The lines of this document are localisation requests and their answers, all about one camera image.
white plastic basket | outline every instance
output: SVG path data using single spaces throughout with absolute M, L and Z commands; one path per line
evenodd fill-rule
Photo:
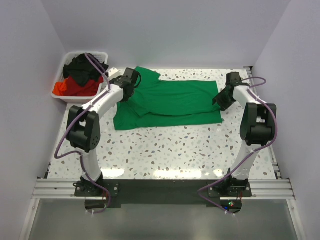
M 54 81 L 54 84 L 56 84 L 57 82 L 63 82 L 65 79 L 64 79 L 64 73 L 63 73 L 63 70 L 64 70 L 64 66 L 65 65 L 68 65 L 72 62 L 72 60 L 76 57 L 78 57 L 80 54 L 84 54 L 84 53 L 90 53 L 92 54 L 100 63 L 105 63 L 107 64 L 107 61 L 108 61 L 108 54 L 106 54 L 105 52 L 99 52 L 99 51 L 90 51 L 90 52 L 84 52 L 84 51 L 72 51 L 72 52 L 69 52 L 65 55 L 60 67 L 59 67 L 59 70 L 56 74 L 56 77 L 55 77 L 55 81 Z M 66 103 L 68 104 L 85 104 L 89 101 L 91 101 L 92 99 L 94 99 L 102 90 L 102 85 L 103 83 L 101 83 L 99 85 L 99 88 L 98 88 L 98 91 L 96 93 L 95 96 L 57 96 L 55 94 L 53 94 L 53 88 L 52 88 L 52 91 L 51 91 L 51 96 L 54 98 L 54 99 L 61 99 L 63 101 L 65 101 Z

speckled surface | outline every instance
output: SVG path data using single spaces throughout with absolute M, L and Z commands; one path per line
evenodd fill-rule
M 225 87 L 226 74 L 231 70 L 216 69 L 153 69 L 168 81 L 217 81 L 219 90 Z M 247 78 L 243 69 L 242 78 Z M 66 130 L 67 106 L 58 139 Z M 113 107 L 101 119 L 101 141 L 98 161 L 105 179 L 219 179 L 235 161 L 241 146 L 240 123 L 244 110 L 238 103 L 221 112 L 222 124 L 175 127 L 139 128 L 115 131 Z M 73 148 L 64 141 L 60 154 Z M 48 178 L 78 179 L 81 167 L 78 156 L 64 159 L 51 157 Z M 272 156 L 268 149 L 260 152 L 250 172 L 250 179 L 276 179 Z

green cloth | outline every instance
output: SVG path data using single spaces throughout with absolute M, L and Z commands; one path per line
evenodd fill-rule
M 127 102 L 118 102 L 115 130 L 222 123 L 215 81 L 163 81 L 146 68 L 135 69 L 141 84 Z

clothes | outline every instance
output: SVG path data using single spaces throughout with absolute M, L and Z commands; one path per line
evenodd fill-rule
M 52 93 L 57 96 L 92 97 L 97 94 L 99 85 L 103 82 L 104 78 L 100 76 L 98 82 L 90 79 L 85 86 L 79 86 L 70 76 L 63 82 L 56 82 Z
M 135 70 L 142 81 L 129 101 L 117 104 L 115 130 L 222 123 L 220 107 L 212 105 L 215 81 L 162 81 L 157 72 Z
M 101 65 L 105 70 L 109 67 L 104 63 Z M 79 86 L 84 87 L 90 79 L 97 82 L 101 74 L 88 61 L 85 54 L 80 54 L 75 57 L 69 65 L 64 65 L 63 78 L 67 79 L 69 76 L 71 76 Z

gray wall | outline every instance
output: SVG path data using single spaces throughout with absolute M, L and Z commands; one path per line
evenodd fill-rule
M 50 96 L 64 47 L 39 0 L 2 0 L 0 22 L 0 239 L 16 240 L 65 109 Z
M 278 107 L 275 155 L 291 178 L 308 240 L 320 234 L 319 12 L 318 0 L 292 0 L 253 68 L 268 80 L 259 94 Z
M 112 66 L 253 66 L 290 0 L 42 0 L 66 51 Z

